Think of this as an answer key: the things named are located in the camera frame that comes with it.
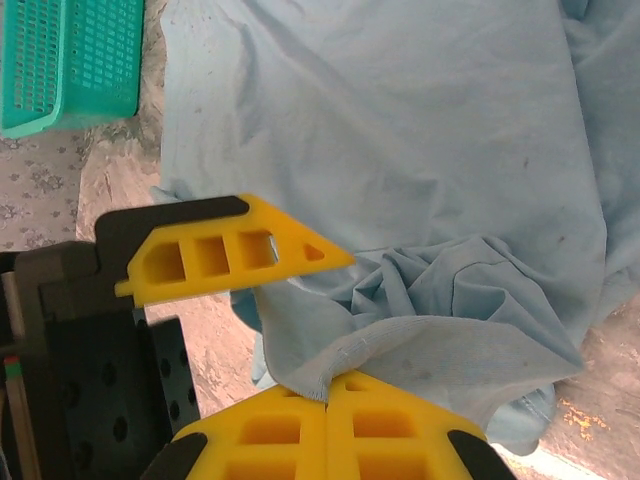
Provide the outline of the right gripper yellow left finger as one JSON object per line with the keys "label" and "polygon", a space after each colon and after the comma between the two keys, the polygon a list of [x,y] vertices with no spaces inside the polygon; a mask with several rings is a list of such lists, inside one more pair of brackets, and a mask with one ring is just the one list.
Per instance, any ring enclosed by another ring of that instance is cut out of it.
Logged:
{"label": "right gripper yellow left finger", "polygon": [[183,427],[144,479],[324,479],[326,407],[272,387]]}

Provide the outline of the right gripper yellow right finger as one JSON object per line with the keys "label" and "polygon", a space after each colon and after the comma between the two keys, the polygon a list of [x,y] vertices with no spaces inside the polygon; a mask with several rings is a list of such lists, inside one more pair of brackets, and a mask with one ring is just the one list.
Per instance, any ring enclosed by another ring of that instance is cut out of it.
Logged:
{"label": "right gripper yellow right finger", "polygon": [[330,479],[510,477],[476,424],[363,373],[332,381],[326,434]]}

